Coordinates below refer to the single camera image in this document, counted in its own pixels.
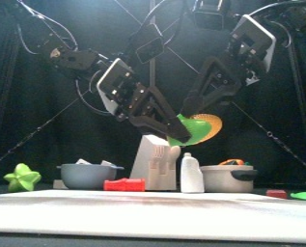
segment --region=green toy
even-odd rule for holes
[[[212,130],[210,123],[204,120],[188,119],[181,114],[178,118],[192,133],[192,138],[186,143],[180,142],[174,138],[169,137],[170,146],[190,146],[198,144],[198,142],[208,136]]]
[[[306,200],[306,192],[292,193],[291,196],[296,199]]]
[[[10,182],[9,192],[33,191],[36,183],[42,176],[38,172],[33,172],[29,166],[21,163],[14,172],[8,174],[4,179]]]

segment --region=white bottle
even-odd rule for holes
[[[200,161],[186,152],[181,161],[180,187],[182,193],[205,193]]]

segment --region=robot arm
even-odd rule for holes
[[[0,7],[16,17],[30,43],[46,60],[70,78],[90,82],[92,92],[100,94],[108,112],[118,121],[129,120],[142,133],[172,137],[184,144],[190,140],[192,133],[164,94],[156,86],[145,87],[141,84],[133,68],[122,59],[112,62],[96,51],[78,50],[76,42],[61,37],[46,17],[21,0],[0,0]],[[244,15],[231,34],[228,49],[220,57],[208,58],[204,64],[184,101],[181,114],[185,117],[204,112],[214,103],[231,102],[237,92],[260,80],[271,69],[276,42],[276,37],[257,20]],[[148,46],[138,44],[145,61],[150,46],[154,54],[162,50],[156,49],[160,43],[161,39],[156,39]]]

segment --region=red block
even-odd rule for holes
[[[288,192],[281,189],[269,189],[267,192],[267,196],[281,198],[281,199],[288,199]]]

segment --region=gray pot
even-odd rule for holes
[[[252,166],[217,165],[201,167],[206,192],[251,193],[257,171]]]
[[[62,164],[61,178],[69,189],[101,190],[106,180],[117,178],[120,166],[101,166],[97,164]]]

